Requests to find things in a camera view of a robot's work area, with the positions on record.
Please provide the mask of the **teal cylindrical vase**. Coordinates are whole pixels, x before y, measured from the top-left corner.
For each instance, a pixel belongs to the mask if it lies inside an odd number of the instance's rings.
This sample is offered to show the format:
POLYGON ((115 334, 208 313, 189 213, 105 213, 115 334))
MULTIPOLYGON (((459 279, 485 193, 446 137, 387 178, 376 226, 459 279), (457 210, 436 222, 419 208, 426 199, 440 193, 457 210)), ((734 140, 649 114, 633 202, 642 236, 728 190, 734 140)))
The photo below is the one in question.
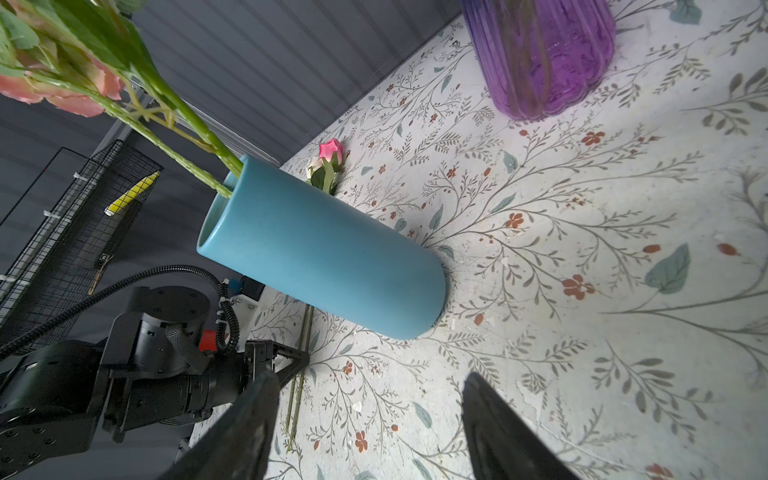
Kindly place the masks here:
POLYGON ((378 334, 411 340, 439 319, 438 257, 387 225, 254 157, 224 184, 197 252, 294 299, 378 334))

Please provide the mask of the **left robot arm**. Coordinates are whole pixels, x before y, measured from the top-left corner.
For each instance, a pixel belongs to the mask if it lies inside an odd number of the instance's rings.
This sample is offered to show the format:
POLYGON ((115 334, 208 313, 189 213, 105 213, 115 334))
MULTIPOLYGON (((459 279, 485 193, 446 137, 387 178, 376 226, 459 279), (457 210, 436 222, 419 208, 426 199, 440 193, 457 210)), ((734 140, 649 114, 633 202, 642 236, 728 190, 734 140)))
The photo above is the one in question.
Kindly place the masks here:
POLYGON ((307 352, 271 340, 236 337, 200 347, 211 308, 185 286, 148 288, 136 274, 51 320, 57 326, 122 288, 132 291, 110 334, 92 344, 68 340, 32 352, 19 338, 1 350, 1 475, 9 479, 50 458, 87 451, 98 429, 121 442, 153 424, 191 425, 235 402, 258 374, 288 384, 307 352))

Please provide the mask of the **white and magenta rosebud stems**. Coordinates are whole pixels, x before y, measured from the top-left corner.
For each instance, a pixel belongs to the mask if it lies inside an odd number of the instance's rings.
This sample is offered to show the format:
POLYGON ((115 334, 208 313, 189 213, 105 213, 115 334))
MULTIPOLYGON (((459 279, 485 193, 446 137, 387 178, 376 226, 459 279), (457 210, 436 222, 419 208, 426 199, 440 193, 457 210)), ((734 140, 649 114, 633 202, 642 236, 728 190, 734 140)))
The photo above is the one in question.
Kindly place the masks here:
MULTIPOLYGON (((331 139, 320 144, 317 158, 311 160, 307 166, 306 182, 327 194, 334 195, 338 176, 342 173, 346 158, 347 153, 338 139, 331 139)), ((299 335, 299 347, 306 352, 310 350, 309 344, 313 328, 313 318, 314 307, 306 304, 299 335)), ((288 437, 286 449, 288 451, 294 449, 305 379, 306 374, 301 372, 298 378, 292 381, 291 385, 285 426, 288 437)))

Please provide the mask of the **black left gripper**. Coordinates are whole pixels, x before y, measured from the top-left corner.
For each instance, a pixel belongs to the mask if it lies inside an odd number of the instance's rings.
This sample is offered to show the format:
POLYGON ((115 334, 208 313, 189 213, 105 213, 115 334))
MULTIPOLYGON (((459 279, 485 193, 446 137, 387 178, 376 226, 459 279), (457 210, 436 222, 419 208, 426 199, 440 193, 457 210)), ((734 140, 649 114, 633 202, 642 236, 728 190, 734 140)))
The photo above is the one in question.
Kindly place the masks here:
POLYGON ((208 355, 208 364, 201 373, 188 370, 184 414, 205 414, 214 407, 233 403, 253 382, 259 370, 273 370, 276 357, 288 360, 276 370, 281 387, 288 385, 309 365, 310 354, 305 350, 277 344, 272 340, 249 340, 243 353, 208 355))

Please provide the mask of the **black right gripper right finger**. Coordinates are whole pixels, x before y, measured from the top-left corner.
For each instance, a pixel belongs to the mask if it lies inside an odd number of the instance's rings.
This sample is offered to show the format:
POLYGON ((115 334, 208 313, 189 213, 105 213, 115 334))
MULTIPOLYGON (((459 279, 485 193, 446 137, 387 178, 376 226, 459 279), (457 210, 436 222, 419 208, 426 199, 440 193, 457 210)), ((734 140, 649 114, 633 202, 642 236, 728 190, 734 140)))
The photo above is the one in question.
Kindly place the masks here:
POLYGON ((577 480, 476 372, 462 391, 462 423, 477 479, 577 480))

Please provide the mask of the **pink double carnation stem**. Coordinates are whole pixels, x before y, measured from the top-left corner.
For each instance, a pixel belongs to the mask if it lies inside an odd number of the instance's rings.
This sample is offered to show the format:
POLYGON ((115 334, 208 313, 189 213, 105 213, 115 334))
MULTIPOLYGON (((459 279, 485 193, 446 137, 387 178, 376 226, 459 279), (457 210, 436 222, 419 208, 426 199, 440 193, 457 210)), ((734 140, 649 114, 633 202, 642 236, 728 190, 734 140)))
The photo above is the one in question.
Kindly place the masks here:
POLYGON ((48 102, 86 118, 106 114, 153 145, 219 195, 232 188, 184 158, 148 128, 156 122, 215 155, 234 175, 243 163, 161 76, 137 27, 142 1, 4 1, 1 93, 48 102))

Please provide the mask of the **purple ribbed glass vase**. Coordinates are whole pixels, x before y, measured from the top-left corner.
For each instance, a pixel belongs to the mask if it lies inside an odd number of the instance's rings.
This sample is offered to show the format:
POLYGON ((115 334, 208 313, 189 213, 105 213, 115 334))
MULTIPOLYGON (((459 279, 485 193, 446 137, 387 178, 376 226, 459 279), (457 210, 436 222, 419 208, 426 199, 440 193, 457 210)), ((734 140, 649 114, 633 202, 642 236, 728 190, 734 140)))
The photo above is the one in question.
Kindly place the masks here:
POLYGON ((605 0, 462 1, 493 104, 540 120, 579 103, 602 80, 617 28, 605 0))

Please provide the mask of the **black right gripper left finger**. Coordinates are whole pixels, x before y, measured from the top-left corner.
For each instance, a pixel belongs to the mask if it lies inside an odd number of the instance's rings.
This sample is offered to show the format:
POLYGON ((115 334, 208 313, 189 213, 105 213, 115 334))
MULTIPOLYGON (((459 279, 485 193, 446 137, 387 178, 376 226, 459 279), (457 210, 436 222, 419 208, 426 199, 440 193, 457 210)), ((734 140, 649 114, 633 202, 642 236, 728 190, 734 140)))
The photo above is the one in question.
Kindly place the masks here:
POLYGON ((262 479, 279 408, 280 384, 262 371, 163 479, 262 479))

